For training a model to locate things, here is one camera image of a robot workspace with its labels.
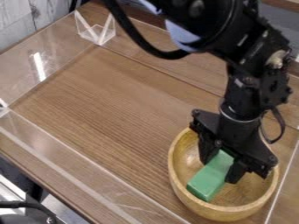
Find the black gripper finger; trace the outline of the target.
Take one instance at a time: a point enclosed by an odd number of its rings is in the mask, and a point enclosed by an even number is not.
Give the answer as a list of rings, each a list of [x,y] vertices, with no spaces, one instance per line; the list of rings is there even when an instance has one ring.
[[[232,166],[228,168],[226,182],[236,184],[247,173],[247,171],[248,165],[240,159],[235,159]]]
[[[199,153],[200,161],[206,165],[218,155],[220,147],[216,145],[216,138],[208,132],[199,134]]]

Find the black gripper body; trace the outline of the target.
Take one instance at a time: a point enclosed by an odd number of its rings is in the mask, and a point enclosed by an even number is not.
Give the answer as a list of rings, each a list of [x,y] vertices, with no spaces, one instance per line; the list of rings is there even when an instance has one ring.
[[[226,117],[223,112],[215,114],[198,108],[191,117],[190,128],[198,136],[202,132],[211,133],[219,151],[228,153],[234,160],[240,159],[247,164],[247,172],[266,179],[278,165],[278,157],[259,134],[259,120],[240,122]]]

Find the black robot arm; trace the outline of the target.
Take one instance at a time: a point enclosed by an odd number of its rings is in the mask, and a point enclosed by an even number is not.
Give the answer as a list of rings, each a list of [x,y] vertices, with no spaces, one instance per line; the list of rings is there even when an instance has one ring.
[[[158,13],[176,45],[188,53],[210,53],[227,63],[228,84],[219,113],[191,112],[191,129],[200,138],[200,161],[207,164],[219,151],[234,162],[226,181],[239,182],[254,172],[266,177],[278,158],[262,126],[266,113],[286,125],[278,106],[287,102],[290,41],[260,17],[254,0],[160,0]]]

